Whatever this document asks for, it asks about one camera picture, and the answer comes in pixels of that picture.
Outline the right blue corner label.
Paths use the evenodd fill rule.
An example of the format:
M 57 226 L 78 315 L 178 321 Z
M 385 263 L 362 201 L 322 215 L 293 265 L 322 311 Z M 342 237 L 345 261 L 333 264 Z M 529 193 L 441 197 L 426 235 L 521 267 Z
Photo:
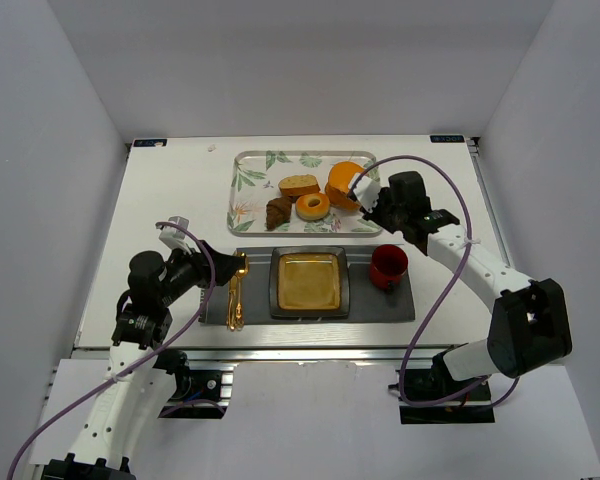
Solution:
M 430 135 L 429 139 L 432 143 L 465 143 L 463 135 Z

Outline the left blue corner label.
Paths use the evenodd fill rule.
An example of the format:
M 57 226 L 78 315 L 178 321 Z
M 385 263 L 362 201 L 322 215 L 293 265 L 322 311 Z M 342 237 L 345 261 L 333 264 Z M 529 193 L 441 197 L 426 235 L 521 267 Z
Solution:
M 133 148 L 156 148 L 164 147 L 167 145 L 166 139 L 135 139 L 132 147 Z

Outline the round orange bun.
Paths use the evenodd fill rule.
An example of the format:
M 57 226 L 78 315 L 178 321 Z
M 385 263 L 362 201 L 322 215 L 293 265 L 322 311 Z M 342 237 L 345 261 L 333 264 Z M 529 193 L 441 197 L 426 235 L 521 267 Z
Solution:
M 347 211 L 359 209 L 359 204 L 347 194 L 350 182 L 363 171 L 363 167 L 351 161 L 338 162 L 331 168 L 324 192 L 332 205 Z

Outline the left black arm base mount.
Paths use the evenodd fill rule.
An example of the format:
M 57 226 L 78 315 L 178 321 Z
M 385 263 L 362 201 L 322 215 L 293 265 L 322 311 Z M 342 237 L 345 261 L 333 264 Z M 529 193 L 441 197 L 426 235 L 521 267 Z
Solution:
M 169 350 L 158 356 L 154 367 L 165 370 L 176 382 L 161 418 L 220 420 L 224 417 L 233 384 L 230 366 L 194 361 L 184 351 Z

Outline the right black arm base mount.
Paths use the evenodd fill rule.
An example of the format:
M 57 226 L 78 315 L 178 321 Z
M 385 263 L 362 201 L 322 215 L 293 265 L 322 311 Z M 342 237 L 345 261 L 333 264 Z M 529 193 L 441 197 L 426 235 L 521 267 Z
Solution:
M 389 384 L 387 390 L 398 398 L 402 425 L 492 424 L 495 415 L 488 381 L 469 391 L 475 382 L 437 379 L 430 369 L 407 369 L 404 391 L 410 402 L 400 397 L 398 381 Z

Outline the gold knife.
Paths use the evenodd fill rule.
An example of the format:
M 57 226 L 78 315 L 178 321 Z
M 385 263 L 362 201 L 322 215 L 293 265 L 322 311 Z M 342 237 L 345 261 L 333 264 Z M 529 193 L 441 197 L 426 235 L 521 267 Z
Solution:
M 236 330 L 236 304 L 237 304 L 237 284 L 238 278 L 234 275 L 228 283 L 228 306 L 227 306 L 227 328 L 230 331 Z

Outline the floral leaf-pattern serving tray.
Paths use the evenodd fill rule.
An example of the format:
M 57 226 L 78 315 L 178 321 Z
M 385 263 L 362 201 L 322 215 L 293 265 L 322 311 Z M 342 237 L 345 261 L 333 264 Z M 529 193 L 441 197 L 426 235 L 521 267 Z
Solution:
M 246 151 L 233 162 L 226 225 L 236 235 L 373 236 L 344 181 L 375 162 L 358 151 Z

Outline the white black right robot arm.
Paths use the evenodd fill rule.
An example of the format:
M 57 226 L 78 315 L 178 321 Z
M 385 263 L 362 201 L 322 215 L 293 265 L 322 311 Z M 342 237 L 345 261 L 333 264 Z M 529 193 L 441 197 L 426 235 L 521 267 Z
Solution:
M 445 209 L 435 210 L 415 171 L 382 187 L 367 177 L 350 184 L 363 216 L 459 275 L 491 314 L 485 339 L 436 355 L 429 383 L 451 395 L 493 374 L 515 379 L 568 356 L 573 349 L 562 287 L 516 271 L 480 243 Z

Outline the red cup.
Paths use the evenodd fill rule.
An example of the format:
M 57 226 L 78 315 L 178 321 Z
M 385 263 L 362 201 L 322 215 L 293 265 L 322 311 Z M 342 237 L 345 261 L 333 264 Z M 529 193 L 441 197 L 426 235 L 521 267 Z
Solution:
M 378 289 L 392 293 L 408 269 L 406 253 L 396 245 L 380 245 L 372 253 L 369 279 Z

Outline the dark grey placemat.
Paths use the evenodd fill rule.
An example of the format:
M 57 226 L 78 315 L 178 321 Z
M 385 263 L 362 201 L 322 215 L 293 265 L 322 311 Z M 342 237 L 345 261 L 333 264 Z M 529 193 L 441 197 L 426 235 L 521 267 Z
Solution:
M 373 245 L 348 245 L 350 309 L 346 317 L 280 317 L 270 313 L 269 276 L 271 247 L 245 247 L 250 270 L 242 280 L 242 313 L 246 325 L 296 323 L 404 323 L 415 320 L 410 279 L 404 275 L 395 290 L 387 293 L 369 279 Z

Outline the sliced bread loaf piece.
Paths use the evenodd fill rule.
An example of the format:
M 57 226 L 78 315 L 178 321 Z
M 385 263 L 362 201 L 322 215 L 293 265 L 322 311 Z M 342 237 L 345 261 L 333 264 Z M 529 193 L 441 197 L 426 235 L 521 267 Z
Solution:
M 300 197 L 320 191 L 317 178 L 310 174 L 285 177 L 279 181 L 278 188 L 287 197 Z

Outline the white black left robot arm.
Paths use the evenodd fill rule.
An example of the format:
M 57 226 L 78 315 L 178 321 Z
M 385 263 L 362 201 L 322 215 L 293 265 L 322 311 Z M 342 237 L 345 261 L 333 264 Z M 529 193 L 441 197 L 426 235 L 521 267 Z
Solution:
M 149 424 L 176 393 L 185 359 L 164 348 L 170 306 L 193 287 L 226 285 L 244 269 L 243 254 L 226 255 L 206 246 L 168 243 L 168 258 L 143 251 L 129 262 L 128 289 L 116 308 L 116 326 L 105 372 L 105 388 L 76 440 L 60 460 L 43 469 L 45 479 L 130 479 L 131 459 Z

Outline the blue corner label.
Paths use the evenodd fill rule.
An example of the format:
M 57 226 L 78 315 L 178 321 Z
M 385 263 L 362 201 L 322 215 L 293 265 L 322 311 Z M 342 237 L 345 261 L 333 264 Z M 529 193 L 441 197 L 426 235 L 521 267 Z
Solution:
M 432 143 L 465 143 L 463 135 L 430 135 L 429 139 Z
M 166 139 L 135 139 L 132 147 L 133 148 L 156 148 L 164 147 L 167 145 Z

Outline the black square plate, tan centre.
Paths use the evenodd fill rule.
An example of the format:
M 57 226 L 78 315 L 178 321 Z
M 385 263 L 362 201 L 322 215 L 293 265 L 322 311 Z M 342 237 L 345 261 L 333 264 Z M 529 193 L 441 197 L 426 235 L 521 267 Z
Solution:
M 279 247 L 271 253 L 269 310 L 278 319 L 346 318 L 347 255 L 342 247 Z

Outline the dark brown croissant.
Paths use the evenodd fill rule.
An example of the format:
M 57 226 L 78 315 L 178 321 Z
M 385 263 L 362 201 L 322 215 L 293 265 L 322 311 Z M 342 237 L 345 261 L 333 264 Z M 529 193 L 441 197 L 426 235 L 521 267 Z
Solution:
M 268 231 L 288 223 L 291 218 L 293 202 L 289 197 L 283 196 L 270 200 L 266 205 L 265 226 Z

